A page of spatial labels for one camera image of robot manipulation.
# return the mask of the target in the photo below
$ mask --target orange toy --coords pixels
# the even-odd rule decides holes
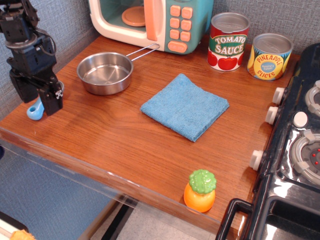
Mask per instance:
[[[210,210],[216,199],[216,183],[215,175],[208,170],[194,171],[184,189],[185,205],[200,213]]]
[[[10,240],[35,240],[35,237],[25,230],[18,230],[12,233]]]

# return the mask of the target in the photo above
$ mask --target black robotic arm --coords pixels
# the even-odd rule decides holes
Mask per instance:
[[[24,103],[39,95],[50,116],[63,107],[62,88],[52,69],[57,63],[55,42],[37,28],[40,19],[29,0],[0,0],[0,7],[0,33],[12,52],[7,59],[10,79]]]

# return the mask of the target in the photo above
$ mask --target gray wall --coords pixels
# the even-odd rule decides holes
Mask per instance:
[[[97,36],[87,0],[30,0],[38,9],[38,27],[46,30],[57,44],[57,72]],[[317,0],[215,0],[213,15],[237,12],[251,21],[248,43],[261,33],[279,33],[294,43],[300,54],[310,44],[320,42],[320,4]],[[9,78],[10,57],[0,34],[0,120],[22,101]]]

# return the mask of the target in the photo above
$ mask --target toy stove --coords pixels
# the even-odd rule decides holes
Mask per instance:
[[[266,122],[265,151],[254,151],[258,171],[253,203],[233,199],[217,240],[226,239],[236,212],[247,214],[241,239],[320,239],[320,43],[307,47],[287,88],[277,88]]]

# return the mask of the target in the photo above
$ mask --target oven door handle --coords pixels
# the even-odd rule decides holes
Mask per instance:
[[[241,200],[239,198],[234,198],[229,202],[227,209],[225,210],[220,228],[216,234],[215,240],[225,240],[227,238],[229,229],[234,220],[236,212],[243,212],[248,214],[247,222],[252,213],[253,205],[247,201]]]

